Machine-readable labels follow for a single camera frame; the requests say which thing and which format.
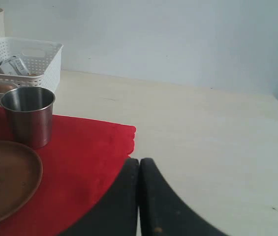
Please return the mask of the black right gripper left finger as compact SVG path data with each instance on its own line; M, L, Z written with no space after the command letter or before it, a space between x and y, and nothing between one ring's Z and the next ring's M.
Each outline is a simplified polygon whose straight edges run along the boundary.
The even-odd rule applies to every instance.
M128 158L103 197L61 236L135 236L139 162Z

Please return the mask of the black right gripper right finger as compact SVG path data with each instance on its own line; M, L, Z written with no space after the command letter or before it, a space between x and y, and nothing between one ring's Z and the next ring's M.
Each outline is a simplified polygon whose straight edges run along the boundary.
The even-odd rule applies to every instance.
M151 158L140 161L138 187L143 236L225 235L183 202Z

